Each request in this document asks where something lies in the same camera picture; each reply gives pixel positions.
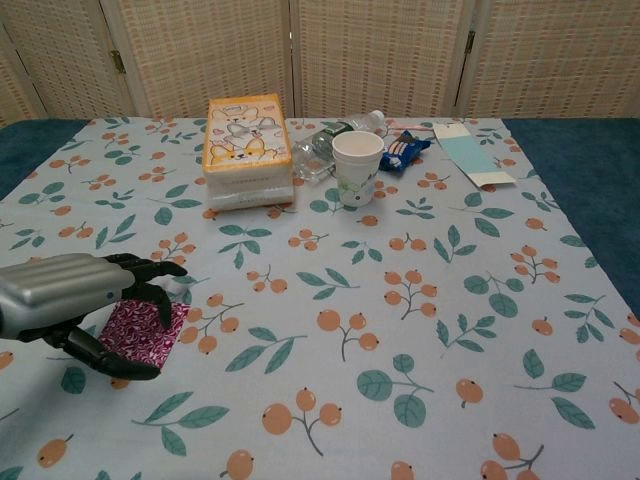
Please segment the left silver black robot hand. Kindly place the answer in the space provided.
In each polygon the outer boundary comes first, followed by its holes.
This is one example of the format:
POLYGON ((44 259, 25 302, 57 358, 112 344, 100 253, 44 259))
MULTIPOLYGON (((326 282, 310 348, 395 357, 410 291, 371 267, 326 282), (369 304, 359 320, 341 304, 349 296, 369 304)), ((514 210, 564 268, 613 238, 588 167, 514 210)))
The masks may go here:
POLYGON ((29 343, 43 340, 102 374, 151 380, 161 368, 109 350, 80 328, 86 315, 120 300, 150 302, 159 323, 172 326, 171 302, 151 281, 187 270, 171 261, 141 259, 131 253, 96 257, 63 254, 1 269, 1 337, 29 343))

